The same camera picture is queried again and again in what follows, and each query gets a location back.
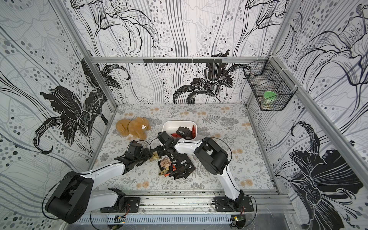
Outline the red foil tea bag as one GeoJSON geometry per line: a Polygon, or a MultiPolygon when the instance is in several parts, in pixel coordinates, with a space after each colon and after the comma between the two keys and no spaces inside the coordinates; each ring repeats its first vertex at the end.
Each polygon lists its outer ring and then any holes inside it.
{"type": "Polygon", "coordinates": [[[171,136],[175,139],[181,139],[182,136],[180,134],[177,134],[177,133],[172,133],[171,136]]]}

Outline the black tea bag sachet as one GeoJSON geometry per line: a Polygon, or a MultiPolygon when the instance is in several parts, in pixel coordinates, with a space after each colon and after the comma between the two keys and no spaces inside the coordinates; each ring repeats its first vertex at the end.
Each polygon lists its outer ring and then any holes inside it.
{"type": "Polygon", "coordinates": [[[187,127],[180,126],[177,129],[176,134],[185,140],[191,140],[193,138],[192,131],[187,127]]]}

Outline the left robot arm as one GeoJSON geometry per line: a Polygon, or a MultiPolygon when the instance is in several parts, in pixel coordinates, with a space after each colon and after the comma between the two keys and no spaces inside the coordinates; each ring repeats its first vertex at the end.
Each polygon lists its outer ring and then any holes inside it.
{"type": "Polygon", "coordinates": [[[98,190],[110,179],[127,174],[152,157],[151,148],[145,148],[137,141],[130,142],[124,155],[110,163],[88,172],[67,173],[42,201],[43,214],[50,213],[53,219],[61,219],[68,224],[75,223],[85,213],[100,210],[102,213],[136,213],[139,198],[126,197],[117,188],[98,190]]]}

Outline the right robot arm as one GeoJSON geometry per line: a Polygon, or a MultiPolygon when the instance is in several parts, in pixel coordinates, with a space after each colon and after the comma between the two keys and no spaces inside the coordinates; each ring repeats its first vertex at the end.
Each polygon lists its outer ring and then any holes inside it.
{"type": "Polygon", "coordinates": [[[244,207],[242,202],[245,195],[235,185],[230,172],[228,154],[216,141],[210,137],[197,142],[175,139],[165,131],[160,132],[157,139],[161,143],[161,146],[157,147],[157,153],[160,156],[168,156],[172,163],[172,171],[168,173],[169,177],[187,178],[195,170],[188,156],[194,155],[210,174],[218,178],[222,185],[225,193],[222,206],[233,211],[244,207]]]}

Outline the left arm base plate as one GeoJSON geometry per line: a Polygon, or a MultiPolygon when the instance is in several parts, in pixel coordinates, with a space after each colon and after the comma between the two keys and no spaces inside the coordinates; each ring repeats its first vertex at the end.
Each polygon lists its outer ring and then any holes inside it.
{"type": "Polygon", "coordinates": [[[119,198],[112,207],[101,208],[102,213],[138,213],[140,197],[119,198]]]}

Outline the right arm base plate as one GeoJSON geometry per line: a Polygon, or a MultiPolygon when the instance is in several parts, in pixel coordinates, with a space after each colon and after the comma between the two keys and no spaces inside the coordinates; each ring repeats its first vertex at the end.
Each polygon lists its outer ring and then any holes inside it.
{"type": "Polygon", "coordinates": [[[253,212],[255,210],[252,199],[244,196],[242,201],[234,201],[226,196],[216,196],[211,202],[217,212],[253,212]]]}

